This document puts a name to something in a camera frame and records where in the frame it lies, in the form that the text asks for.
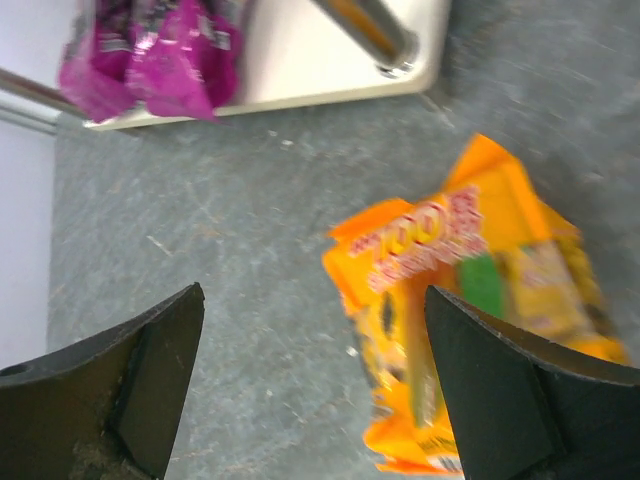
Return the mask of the purple grape candy bag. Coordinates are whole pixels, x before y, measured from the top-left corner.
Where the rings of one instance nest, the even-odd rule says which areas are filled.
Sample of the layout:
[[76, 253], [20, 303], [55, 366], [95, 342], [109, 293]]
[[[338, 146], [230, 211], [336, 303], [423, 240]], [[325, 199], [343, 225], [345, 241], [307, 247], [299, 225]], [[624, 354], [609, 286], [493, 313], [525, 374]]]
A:
[[236, 94], [245, 1], [135, 1], [125, 85], [159, 117], [212, 121]]
[[58, 70], [61, 94], [89, 120], [102, 123], [138, 100], [126, 86], [133, 55], [131, 1], [79, 1]]

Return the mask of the orange mango candy bag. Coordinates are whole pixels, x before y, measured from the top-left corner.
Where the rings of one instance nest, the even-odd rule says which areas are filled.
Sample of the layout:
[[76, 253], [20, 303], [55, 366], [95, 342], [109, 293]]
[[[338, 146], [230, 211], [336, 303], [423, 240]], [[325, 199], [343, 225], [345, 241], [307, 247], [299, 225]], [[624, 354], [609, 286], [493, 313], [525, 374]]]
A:
[[485, 136], [471, 139], [437, 193], [415, 204], [381, 202], [332, 238], [323, 264], [371, 385], [363, 440], [380, 471], [467, 479], [426, 328], [431, 286], [569, 349], [634, 367], [580, 231]]

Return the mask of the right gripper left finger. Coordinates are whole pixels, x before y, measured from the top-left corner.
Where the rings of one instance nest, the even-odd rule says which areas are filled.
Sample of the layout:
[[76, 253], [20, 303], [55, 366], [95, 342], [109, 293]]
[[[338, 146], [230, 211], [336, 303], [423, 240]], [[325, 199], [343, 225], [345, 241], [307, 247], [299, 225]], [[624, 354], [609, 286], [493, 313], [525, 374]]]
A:
[[203, 321], [194, 283], [129, 321], [3, 368], [2, 478], [164, 478]]

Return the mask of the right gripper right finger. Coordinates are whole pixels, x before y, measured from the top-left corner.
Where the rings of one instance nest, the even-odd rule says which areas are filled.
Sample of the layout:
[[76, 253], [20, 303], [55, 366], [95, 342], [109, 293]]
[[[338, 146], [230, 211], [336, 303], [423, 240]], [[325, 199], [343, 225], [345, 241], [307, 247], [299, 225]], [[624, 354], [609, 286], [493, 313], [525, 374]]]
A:
[[467, 479], [636, 479], [639, 371], [431, 286], [425, 321]]

